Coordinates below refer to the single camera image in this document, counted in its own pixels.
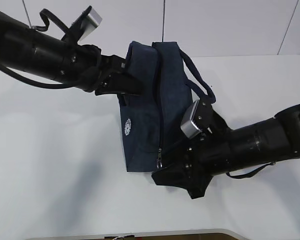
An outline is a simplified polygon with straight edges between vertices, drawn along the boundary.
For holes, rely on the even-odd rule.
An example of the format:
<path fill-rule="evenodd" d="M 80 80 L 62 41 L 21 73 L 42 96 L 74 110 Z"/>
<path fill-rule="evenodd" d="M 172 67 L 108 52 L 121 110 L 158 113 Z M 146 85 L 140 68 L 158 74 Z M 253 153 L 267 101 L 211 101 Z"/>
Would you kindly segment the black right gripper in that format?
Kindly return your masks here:
<path fill-rule="evenodd" d="M 151 177 L 157 186 L 187 191 L 191 199 L 203 198 L 213 176 L 230 171 L 230 130 L 204 131 L 163 148 L 161 169 Z"/>

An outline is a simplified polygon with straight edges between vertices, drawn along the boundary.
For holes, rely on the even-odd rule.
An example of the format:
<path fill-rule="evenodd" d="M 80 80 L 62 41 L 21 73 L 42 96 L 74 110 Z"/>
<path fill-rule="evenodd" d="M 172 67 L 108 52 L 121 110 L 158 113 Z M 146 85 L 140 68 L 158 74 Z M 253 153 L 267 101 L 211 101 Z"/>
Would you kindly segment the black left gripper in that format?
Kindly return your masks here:
<path fill-rule="evenodd" d="M 144 86 L 135 77 L 122 73 L 126 60 L 117 55 L 103 55 L 92 44 L 78 45 L 64 58 L 62 85 L 96 96 L 118 94 L 140 96 Z"/>

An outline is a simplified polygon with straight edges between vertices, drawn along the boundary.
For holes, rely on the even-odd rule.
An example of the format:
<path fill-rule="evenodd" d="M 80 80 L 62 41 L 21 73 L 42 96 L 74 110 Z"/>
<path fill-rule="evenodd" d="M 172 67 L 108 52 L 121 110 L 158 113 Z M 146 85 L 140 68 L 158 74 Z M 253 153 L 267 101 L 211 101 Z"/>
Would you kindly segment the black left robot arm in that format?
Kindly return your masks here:
<path fill-rule="evenodd" d="M 28 26 L 0 11 L 1 72 L 41 89 L 141 95 L 143 85 L 126 72 L 124 58 L 79 44 L 102 22 L 93 7 L 87 7 L 71 26 L 48 9 L 39 15 L 43 25 Z"/>

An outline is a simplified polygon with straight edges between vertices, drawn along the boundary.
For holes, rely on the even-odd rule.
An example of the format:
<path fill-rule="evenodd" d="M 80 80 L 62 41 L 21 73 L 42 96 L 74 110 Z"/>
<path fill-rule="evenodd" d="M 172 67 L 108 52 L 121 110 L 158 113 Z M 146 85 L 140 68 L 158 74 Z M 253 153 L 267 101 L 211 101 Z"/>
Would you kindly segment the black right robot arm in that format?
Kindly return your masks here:
<path fill-rule="evenodd" d="M 196 100 L 183 115 L 185 139 L 161 156 L 152 179 L 158 186 L 185 189 L 192 199 L 205 195 L 214 176 L 254 167 L 237 176 L 251 178 L 265 167 L 300 159 L 300 104 L 274 117 L 230 128 L 210 103 Z"/>

